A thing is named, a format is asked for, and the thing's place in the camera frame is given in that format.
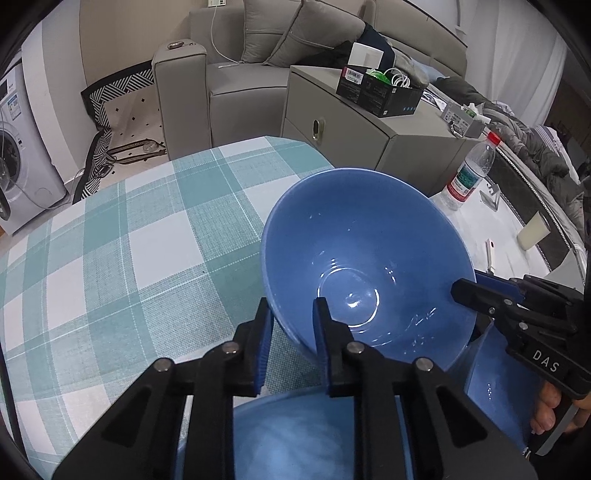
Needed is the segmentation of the person's right hand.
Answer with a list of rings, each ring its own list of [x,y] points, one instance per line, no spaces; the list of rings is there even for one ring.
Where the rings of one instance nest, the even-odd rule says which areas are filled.
[[[545,381],[539,392],[533,417],[530,420],[533,434],[542,435],[554,427],[556,423],[555,409],[559,406],[561,399],[561,391]],[[575,400],[573,404],[578,408],[578,412],[567,426],[566,433],[580,429],[587,423],[590,417],[591,395],[588,394],[584,399]]]

